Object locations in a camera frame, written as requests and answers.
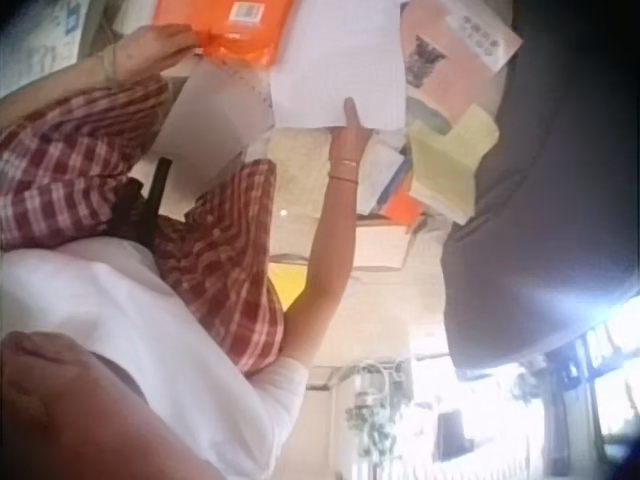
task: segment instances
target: orange book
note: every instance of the orange book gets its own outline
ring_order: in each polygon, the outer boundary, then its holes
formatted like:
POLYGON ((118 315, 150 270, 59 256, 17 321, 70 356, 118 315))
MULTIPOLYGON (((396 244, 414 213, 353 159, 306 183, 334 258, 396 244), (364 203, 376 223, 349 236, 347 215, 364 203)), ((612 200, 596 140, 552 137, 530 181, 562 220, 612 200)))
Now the orange book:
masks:
POLYGON ((205 55, 253 66, 273 65, 293 0, 158 0, 153 23, 185 23, 205 55))

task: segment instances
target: white shirt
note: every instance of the white shirt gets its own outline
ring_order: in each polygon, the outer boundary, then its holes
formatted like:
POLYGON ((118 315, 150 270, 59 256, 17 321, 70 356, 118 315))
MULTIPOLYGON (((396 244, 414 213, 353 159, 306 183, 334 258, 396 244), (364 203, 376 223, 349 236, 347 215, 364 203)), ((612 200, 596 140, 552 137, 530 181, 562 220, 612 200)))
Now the white shirt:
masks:
POLYGON ((158 276, 114 238, 5 254, 2 333, 64 333, 124 368, 151 409, 228 478, 265 478, 289 436, 308 371, 280 358, 247 380, 158 276))

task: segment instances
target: barcode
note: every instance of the barcode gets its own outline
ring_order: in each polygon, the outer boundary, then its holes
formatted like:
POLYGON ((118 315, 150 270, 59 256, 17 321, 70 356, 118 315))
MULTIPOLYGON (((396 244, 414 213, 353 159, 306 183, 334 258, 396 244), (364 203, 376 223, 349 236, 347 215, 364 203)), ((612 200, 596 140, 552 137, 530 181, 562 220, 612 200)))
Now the barcode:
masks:
POLYGON ((236 2, 231 9, 229 20, 234 22, 258 23, 264 12, 264 4, 250 2, 236 2))

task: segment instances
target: skin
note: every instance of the skin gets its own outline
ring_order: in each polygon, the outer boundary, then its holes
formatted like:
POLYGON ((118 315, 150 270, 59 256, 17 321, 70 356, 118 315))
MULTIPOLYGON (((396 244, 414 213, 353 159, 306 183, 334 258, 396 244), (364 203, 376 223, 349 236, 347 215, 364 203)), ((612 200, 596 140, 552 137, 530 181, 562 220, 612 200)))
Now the skin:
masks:
MULTIPOLYGON (((176 65, 197 46, 190 27, 168 25, 143 27, 109 48, 115 49, 117 80, 128 84, 176 65)), ((3 98, 0 128, 60 99, 107 88, 102 62, 99 56, 88 58, 3 98)), ((285 312, 281 355, 307 367, 353 266, 357 180, 371 131, 361 126, 352 99, 345 101, 344 109, 347 126, 332 130, 330 180, 307 283, 285 312)), ((63 335, 15 332, 5 337, 3 428, 15 428, 4 436, 3 452, 5 445, 18 443, 13 451, 18 452, 14 460, 23 460, 21 478, 30 478, 27 470, 32 468, 40 473, 32 472, 31 478, 222 478, 133 393, 135 383, 127 387, 132 380, 127 373, 105 360, 63 335)))
MULTIPOLYGON (((128 84, 176 65, 198 46, 186 25, 142 27, 115 49, 113 71, 128 84)), ((13 92, 0 101, 0 127, 62 98, 106 88, 102 58, 88 58, 13 92)), ((281 354, 310 367, 344 294, 355 249, 357 180, 371 131, 360 124, 353 99, 345 101, 347 126, 332 130, 330 180, 300 297, 285 312, 281 354)))
POLYGON ((224 478, 65 335, 12 332, 2 341, 2 433, 7 478, 224 478))

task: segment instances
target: bracelet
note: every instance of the bracelet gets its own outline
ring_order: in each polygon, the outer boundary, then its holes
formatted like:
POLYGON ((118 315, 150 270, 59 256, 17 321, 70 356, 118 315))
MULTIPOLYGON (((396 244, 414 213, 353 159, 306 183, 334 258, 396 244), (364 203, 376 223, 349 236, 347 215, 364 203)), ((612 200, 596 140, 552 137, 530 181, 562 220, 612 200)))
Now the bracelet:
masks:
POLYGON ((337 175, 329 174, 329 179, 330 180, 339 180, 339 181, 342 181, 342 182, 352 183, 352 184, 354 184, 356 186, 358 185, 358 181, 354 180, 353 178, 339 177, 337 175))
POLYGON ((353 160, 345 160, 343 158, 337 158, 335 160, 331 160, 331 163, 334 163, 334 162, 346 163, 347 165, 351 165, 354 168, 358 168, 360 166, 358 162, 355 162, 353 160))
POLYGON ((124 84, 118 80, 116 76, 116 46, 109 45, 98 56, 102 60, 102 73, 104 74, 105 82, 107 86, 112 89, 122 88, 124 84))

